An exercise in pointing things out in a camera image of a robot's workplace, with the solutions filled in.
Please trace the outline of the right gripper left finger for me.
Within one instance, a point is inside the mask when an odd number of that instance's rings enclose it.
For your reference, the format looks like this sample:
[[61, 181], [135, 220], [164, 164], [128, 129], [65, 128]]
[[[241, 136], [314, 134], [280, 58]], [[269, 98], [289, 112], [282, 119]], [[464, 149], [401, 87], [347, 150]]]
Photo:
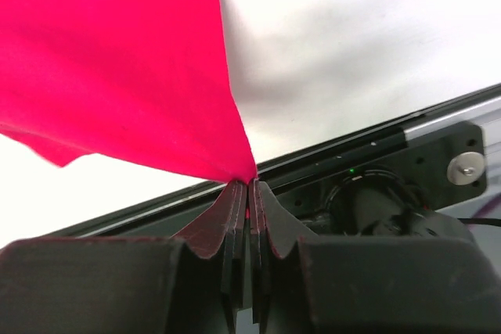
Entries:
[[233, 333], [243, 302], [247, 186], [175, 235], [40, 237], [1, 251], [4, 333]]

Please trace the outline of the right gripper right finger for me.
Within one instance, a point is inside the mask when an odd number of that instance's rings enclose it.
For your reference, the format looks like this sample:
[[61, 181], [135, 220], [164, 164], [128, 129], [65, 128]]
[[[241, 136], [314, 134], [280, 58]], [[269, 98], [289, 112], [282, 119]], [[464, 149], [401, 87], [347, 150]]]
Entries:
[[249, 187], [262, 333], [497, 333], [500, 278], [465, 219], [412, 210], [398, 235], [318, 235]]

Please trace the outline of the magenta red t shirt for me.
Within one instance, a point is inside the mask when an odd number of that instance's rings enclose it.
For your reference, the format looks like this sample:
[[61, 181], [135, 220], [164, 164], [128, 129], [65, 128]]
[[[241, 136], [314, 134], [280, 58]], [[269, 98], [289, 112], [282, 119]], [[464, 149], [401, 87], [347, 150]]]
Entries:
[[99, 153], [224, 183], [257, 175], [220, 0], [1, 0], [1, 133], [59, 166]]

